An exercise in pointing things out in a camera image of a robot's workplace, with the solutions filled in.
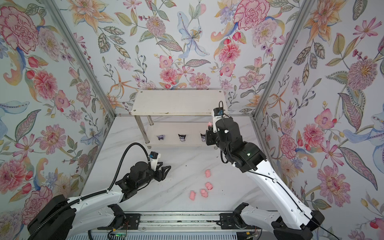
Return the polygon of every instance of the debris on table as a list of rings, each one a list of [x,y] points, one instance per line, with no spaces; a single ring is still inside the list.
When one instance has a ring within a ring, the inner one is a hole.
[[[205,189],[201,189],[201,196],[208,197],[208,192]]]
[[[196,193],[194,191],[191,191],[191,193],[189,195],[189,199],[194,201],[195,200],[195,196],[196,196]]]
[[[205,171],[205,177],[206,178],[209,178],[211,176],[211,171],[209,170],[209,169],[207,169],[206,171]]]
[[[205,184],[205,186],[207,187],[208,190],[212,190],[212,188],[213,188],[213,186],[212,186],[212,184],[210,182],[207,182]]]

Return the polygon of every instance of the marble table surface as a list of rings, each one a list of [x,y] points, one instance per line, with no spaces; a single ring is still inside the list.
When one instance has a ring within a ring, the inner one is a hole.
[[[153,117],[153,121],[196,121],[208,122],[209,117]],[[239,124],[243,140],[257,143],[250,118],[234,117]],[[144,126],[147,118],[142,117]],[[115,175],[117,165],[125,148],[139,142],[143,137],[133,117],[116,117],[101,152],[91,170],[82,195],[107,188]],[[164,166],[172,166],[165,180],[152,182],[129,200],[120,203],[124,211],[233,211],[246,202],[265,210],[275,208],[255,182],[230,164],[223,164],[220,151],[213,146],[204,147],[152,147],[150,151],[161,153]],[[133,146],[126,155],[117,180],[139,161],[146,161],[143,150]],[[205,177],[210,169],[211,177]],[[210,182],[213,189],[208,197],[200,194]],[[196,192],[195,201],[189,199],[191,191]]]

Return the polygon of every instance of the lower shelf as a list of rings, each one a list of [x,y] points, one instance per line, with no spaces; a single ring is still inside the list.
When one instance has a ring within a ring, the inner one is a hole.
[[[207,129],[207,122],[155,122],[147,128],[148,146],[207,146],[200,135]],[[180,141],[179,134],[185,135],[185,142]]]

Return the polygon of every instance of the shelf top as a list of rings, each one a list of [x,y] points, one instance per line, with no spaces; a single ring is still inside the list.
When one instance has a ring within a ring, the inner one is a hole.
[[[132,115],[152,116],[210,116],[223,101],[222,90],[141,90],[133,104]]]

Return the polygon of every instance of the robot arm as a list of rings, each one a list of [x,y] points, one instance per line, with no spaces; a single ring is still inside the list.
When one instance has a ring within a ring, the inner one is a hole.
[[[243,141],[238,124],[232,118],[223,118],[222,108],[215,108],[212,116],[213,124],[206,131],[207,145],[216,144],[228,162],[254,180],[277,209],[264,211],[243,203],[234,211],[238,220],[274,232],[279,240],[310,240],[324,216],[291,192],[265,154],[255,144]]]

